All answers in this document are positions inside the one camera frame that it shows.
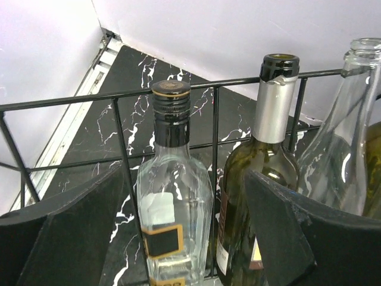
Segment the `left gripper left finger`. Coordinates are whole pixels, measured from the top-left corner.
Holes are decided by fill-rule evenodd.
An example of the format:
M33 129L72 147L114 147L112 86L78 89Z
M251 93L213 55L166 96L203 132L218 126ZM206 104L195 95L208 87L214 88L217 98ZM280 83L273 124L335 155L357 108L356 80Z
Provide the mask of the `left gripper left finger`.
M1 285L98 285L122 167L1 216Z

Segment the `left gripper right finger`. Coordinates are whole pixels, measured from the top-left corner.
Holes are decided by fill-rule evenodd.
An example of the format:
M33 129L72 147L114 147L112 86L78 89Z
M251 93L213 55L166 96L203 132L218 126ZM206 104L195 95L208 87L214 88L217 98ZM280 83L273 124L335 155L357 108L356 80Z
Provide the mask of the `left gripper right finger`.
M380 285L380 221L325 206L253 170L243 182L269 285Z

